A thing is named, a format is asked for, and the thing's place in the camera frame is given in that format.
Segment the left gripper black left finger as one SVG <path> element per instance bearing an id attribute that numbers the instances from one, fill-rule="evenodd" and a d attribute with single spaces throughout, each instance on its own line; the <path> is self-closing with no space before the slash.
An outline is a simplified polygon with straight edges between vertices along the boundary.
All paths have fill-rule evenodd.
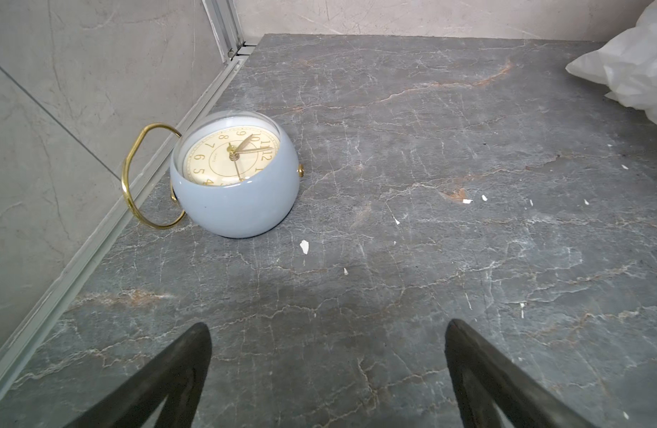
<path id="1" fill-rule="evenodd" d="M 157 427 L 192 426 L 212 358 L 212 337 L 199 322 L 69 427 L 141 427 L 162 408 Z"/>

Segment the white plastic bag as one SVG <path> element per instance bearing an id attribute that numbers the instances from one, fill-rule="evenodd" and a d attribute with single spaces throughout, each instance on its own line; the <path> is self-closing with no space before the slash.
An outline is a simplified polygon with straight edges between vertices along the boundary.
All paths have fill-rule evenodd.
<path id="1" fill-rule="evenodd" d="M 657 125 L 657 1 L 642 12 L 633 28 L 578 57 L 565 69 L 607 86 L 607 98 L 645 112 Z"/>

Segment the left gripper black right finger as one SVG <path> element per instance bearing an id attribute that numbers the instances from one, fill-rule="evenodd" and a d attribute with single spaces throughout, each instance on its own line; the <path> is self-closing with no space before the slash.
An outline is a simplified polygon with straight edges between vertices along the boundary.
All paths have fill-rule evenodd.
<path id="1" fill-rule="evenodd" d="M 465 321 L 445 332 L 445 358 L 465 427 L 592 427 Z"/>

